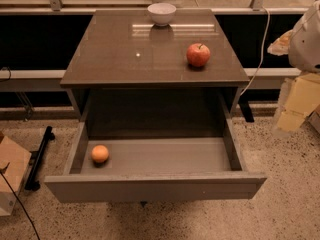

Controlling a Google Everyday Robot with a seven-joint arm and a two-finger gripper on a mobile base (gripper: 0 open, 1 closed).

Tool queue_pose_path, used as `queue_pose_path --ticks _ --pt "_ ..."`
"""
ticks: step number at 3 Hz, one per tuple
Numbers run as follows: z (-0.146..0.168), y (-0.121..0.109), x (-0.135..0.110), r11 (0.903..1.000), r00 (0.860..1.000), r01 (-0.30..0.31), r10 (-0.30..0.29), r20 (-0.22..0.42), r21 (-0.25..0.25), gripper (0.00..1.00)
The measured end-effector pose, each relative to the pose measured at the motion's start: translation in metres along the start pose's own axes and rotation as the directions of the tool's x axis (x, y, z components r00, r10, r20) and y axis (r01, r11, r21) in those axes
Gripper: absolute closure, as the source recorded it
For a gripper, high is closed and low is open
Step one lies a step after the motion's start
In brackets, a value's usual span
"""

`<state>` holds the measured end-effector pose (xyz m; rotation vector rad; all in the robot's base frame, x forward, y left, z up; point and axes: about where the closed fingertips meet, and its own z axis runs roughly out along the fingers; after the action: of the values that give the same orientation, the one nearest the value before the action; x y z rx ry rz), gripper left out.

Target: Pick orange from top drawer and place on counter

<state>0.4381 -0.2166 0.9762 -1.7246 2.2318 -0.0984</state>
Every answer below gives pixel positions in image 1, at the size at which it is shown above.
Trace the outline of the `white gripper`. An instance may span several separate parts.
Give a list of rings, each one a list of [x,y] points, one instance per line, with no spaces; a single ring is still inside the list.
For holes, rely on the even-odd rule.
[[[267,48],[271,55],[287,55],[290,64],[302,74],[286,78],[281,85],[278,107],[274,114],[276,133],[293,133],[320,105],[320,0],[311,7],[289,30]]]

